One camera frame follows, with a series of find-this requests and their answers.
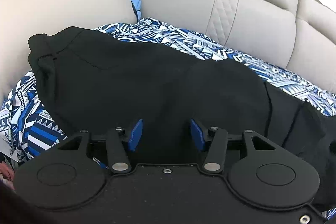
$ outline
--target metal pin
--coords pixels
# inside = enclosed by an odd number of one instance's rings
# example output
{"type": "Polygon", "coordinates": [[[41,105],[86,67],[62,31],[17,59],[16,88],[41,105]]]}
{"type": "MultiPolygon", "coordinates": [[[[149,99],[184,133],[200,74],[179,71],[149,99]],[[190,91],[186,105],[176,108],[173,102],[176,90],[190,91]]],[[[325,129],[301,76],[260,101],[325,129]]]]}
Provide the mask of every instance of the metal pin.
{"type": "Polygon", "coordinates": [[[221,166],[215,162],[209,162],[204,165],[204,169],[208,171],[218,171],[221,166]]]}
{"type": "Polygon", "coordinates": [[[112,169],[115,171],[125,171],[128,169],[128,164],[124,162],[117,162],[116,164],[112,165],[112,169]]]}
{"type": "Polygon", "coordinates": [[[309,222],[310,222],[310,216],[305,215],[300,218],[301,224],[308,224],[309,222]]]}
{"type": "Polygon", "coordinates": [[[165,174],[171,174],[172,170],[171,169],[164,169],[163,173],[165,173],[165,174]]]}

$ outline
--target pile of clothes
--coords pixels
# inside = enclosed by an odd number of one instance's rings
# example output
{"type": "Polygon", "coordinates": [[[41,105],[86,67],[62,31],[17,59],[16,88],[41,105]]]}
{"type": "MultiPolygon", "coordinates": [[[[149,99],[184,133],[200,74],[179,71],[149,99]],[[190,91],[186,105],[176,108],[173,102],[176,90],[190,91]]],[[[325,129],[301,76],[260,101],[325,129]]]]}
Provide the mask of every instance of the pile of clothes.
{"type": "Polygon", "coordinates": [[[141,118],[132,161],[192,163],[196,117],[231,134],[253,129],[303,158],[321,178],[314,205],[336,204],[336,95],[297,74],[152,18],[70,27],[29,46],[32,71],[0,112],[0,136],[20,162],[83,128],[101,134],[141,118]]]}

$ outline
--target circular pad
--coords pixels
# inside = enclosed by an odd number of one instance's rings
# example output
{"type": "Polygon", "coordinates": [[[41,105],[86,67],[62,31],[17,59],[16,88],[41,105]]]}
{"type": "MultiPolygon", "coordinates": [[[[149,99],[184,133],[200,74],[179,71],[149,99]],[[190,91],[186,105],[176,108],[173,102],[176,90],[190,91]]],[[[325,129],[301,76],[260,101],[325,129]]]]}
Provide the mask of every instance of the circular pad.
{"type": "Polygon", "coordinates": [[[317,171],[287,151],[250,153],[228,174],[235,192],[268,208],[292,208],[310,202],[320,185],[317,171]]]}
{"type": "Polygon", "coordinates": [[[102,168],[77,151],[53,151],[22,165],[16,193],[40,208],[67,208],[94,197],[105,183],[102,168]]]}
{"type": "Polygon", "coordinates": [[[257,177],[266,184],[283,186],[295,179],[295,172],[283,164],[266,164],[257,169],[257,177]]]}
{"type": "Polygon", "coordinates": [[[37,173],[37,179],[45,185],[60,186],[70,183],[76,177],[76,169],[67,164],[50,164],[37,173]]]}

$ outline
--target beige sofa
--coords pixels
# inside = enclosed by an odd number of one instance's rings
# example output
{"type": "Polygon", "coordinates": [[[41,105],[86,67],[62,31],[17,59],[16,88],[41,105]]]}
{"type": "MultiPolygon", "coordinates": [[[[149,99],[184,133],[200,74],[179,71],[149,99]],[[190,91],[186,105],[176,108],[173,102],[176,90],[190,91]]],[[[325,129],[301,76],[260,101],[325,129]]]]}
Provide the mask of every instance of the beige sofa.
{"type": "MultiPolygon", "coordinates": [[[[0,0],[0,96],[30,67],[27,40],[68,26],[135,23],[130,0],[0,0]]],[[[317,0],[142,0],[142,17],[205,33],[336,92],[336,13],[317,0]]]]}

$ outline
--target quilted leather panel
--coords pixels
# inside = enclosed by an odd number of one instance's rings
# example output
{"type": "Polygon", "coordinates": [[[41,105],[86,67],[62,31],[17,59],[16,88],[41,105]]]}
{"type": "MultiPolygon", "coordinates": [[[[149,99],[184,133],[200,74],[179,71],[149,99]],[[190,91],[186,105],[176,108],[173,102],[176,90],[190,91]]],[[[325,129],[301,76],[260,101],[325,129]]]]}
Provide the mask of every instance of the quilted leather panel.
{"type": "Polygon", "coordinates": [[[225,45],[235,19],[237,5],[238,0],[215,0],[205,34],[225,45]]]}

